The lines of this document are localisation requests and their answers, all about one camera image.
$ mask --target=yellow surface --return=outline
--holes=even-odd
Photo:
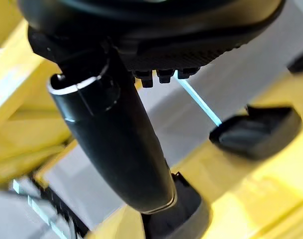
[[[0,46],[21,21],[15,0],[0,0]]]
[[[70,137],[45,87],[55,72],[32,52],[22,21],[0,51],[0,183],[39,167]]]
[[[254,102],[292,104],[303,119],[303,75],[285,77]],[[263,162],[205,142],[173,171],[180,171],[211,203],[212,221],[203,239],[303,239],[303,129]],[[139,213],[128,206],[119,209],[88,238],[142,239]]]

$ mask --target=gray floor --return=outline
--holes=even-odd
[[[260,37],[224,54],[189,80],[220,118],[227,118],[252,101],[284,74],[286,64],[303,51],[303,0],[299,7],[289,1],[280,19]],[[205,141],[214,127],[176,81],[168,85],[155,84],[154,88],[142,89],[139,94],[170,165]],[[91,229],[123,204],[79,147],[47,177]],[[0,196],[0,238],[28,239],[42,226],[40,218],[25,202]],[[48,233],[43,238],[56,236]]]

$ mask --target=gray surface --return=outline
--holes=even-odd
[[[303,51],[303,14],[289,1],[263,35],[201,69],[190,82],[222,118],[263,91]],[[214,124],[176,81],[139,92],[170,165],[207,139]],[[120,205],[77,147],[47,175],[52,187],[93,229]],[[0,196],[0,238],[27,239],[43,225],[23,201]],[[56,238],[48,233],[44,238]]]

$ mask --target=black cylindrical grip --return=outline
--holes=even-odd
[[[134,84],[120,87],[108,75],[71,86],[61,80],[54,75],[49,92],[109,186],[142,213],[171,206],[175,186]]]

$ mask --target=black cover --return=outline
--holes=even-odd
[[[200,239],[209,226],[210,209],[180,173],[172,176],[177,202],[164,211],[141,215],[146,239]]]
[[[285,148],[297,135],[302,119],[293,107],[247,107],[248,115],[231,117],[209,139],[222,150],[259,159]]]

